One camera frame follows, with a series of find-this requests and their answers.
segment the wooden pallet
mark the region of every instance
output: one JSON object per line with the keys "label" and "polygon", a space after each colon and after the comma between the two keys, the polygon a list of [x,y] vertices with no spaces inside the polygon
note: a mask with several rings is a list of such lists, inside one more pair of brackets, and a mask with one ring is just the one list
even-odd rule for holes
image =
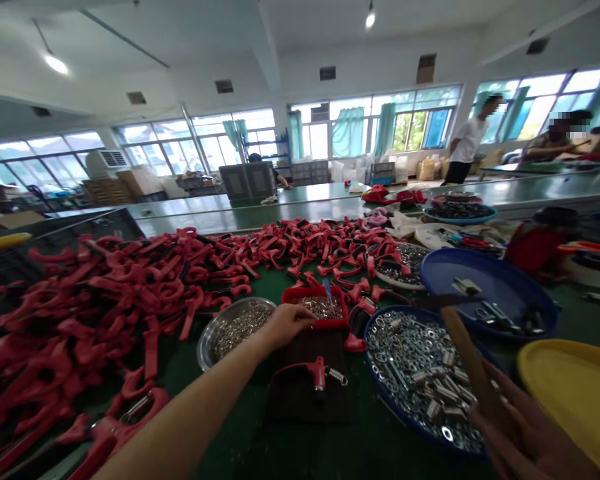
{"label": "wooden pallet", "polygon": [[128,205],[134,202],[126,184],[120,180],[86,180],[82,186],[91,202],[99,207]]}

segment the window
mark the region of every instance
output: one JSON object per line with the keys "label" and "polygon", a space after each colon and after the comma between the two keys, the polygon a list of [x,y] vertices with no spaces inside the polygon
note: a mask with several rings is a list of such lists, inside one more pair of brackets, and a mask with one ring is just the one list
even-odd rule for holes
{"label": "window", "polygon": [[114,128],[122,148],[136,165],[148,165],[164,177],[205,171],[185,119]]}
{"label": "window", "polygon": [[84,158],[102,147],[94,131],[0,143],[0,184],[76,187],[88,178]]}
{"label": "window", "polygon": [[371,153],[375,150],[382,105],[390,102],[396,104],[394,150],[443,147],[460,94],[460,85],[450,85],[390,95],[291,105],[290,109],[299,110],[302,115],[305,154],[312,155],[314,159],[327,159],[334,156],[331,152],[331,136],[341,110],[364,108],[363,152]]}
{"label": "window", "polygon": [[483,82],[478,86],[478,96],[490,91],[502,93],[507,102],[489,118],[489,128],[483,143],[501,141],[501,126],[515,92],[529,87],[527,98],[510,132],[516,140],[530,140],[549,128],[552,120],[565,112],[586,109],[600,84],[600,69],[546,75],[502,81]]}
{"label": "window", "polygon": [[258,153],[264,160],[286,157],[287,153],[278,153],[275,138],[275,121],[272,109],[250,110],[243,112],[224,113],[208,117],[192,119],[196,134],[200,138],[202,149],[205,151],[209,168],[217,171],[224,165],[240,163],[240,154],[231,143],[223,125],[224,121],[244,120],[247,128],[246,156]]}

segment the worker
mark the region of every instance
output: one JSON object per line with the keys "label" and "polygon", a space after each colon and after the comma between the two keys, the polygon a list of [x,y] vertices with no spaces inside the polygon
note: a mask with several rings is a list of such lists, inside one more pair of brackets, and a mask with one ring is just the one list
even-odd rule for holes
{"label": "worker", "polygon": [[[313,314],[304,307],[280,305],[258,332],[171,400],[94,480],[191,478],[258,364],[314,323]],[[600,479],[595,464],[530,396],[494,366],[486,367],[508,398],[511,417],[521,430],[520,444],[514,445],[480,408],[472,406],[471,420],[482,431],[487,452],[502,478]],[[331,460],[339,461],[337,456]]]}
{"label": "worker", "polygon": [[449,171],[445,181],[440,185],[441,187],[450,183],[461,184],[465,182],[473,163],[475,151],[489,128],[487,118],[498,110],[502,101],[503,96],[500,93],[490,96],[482,106],[480,113],[476,117],[467,120],[460,127],[449,148]]}
{"label": "worker", "polygon": [[531,140],[522,152],[523,162],[551,161],[563,153],[582,154],[578,147],[586,141],[574,145],[569,140],[570,132],[588,124],[593,115],[588,110],[574,110],[551,121],[549,129]]}
{"label": "worker", "polygon": [[[252,153],[250,154],[249,158],[247,159],[247,161],[249,163],[253,163],[253,162],[259,162],[262,161],[262,155],[260,155],[259,153]],[[280,172],[278,172],[278,170],[273,169],[273,171],[276,174],[276,181],[278,183],[281,183],[282,186],[286,189],[286,190],[291,190],[291,186],[289,184],[289,182],[287,182],[287,179],[284,178],[282,175],[280,175]]]}

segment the yellow plastic basin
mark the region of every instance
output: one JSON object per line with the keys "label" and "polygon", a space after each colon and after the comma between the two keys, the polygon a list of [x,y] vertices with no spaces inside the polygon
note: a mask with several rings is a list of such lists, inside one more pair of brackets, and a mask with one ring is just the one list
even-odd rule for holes
{"label": "yellow plastic basin", "polygon": [[533,398],[600,466],[600,348],[540,340],[520,350],[517,364]]}

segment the yellow handle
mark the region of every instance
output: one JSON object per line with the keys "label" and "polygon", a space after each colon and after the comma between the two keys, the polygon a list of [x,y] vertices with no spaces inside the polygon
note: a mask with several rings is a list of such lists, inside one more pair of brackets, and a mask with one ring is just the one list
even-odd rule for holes
{"label": "yellow handle", "polygon": [[13,233],[11,235],[0,237],[0,250],[20,245],[21,243],[29,240],[31,237],[32,234],[30,233]]}

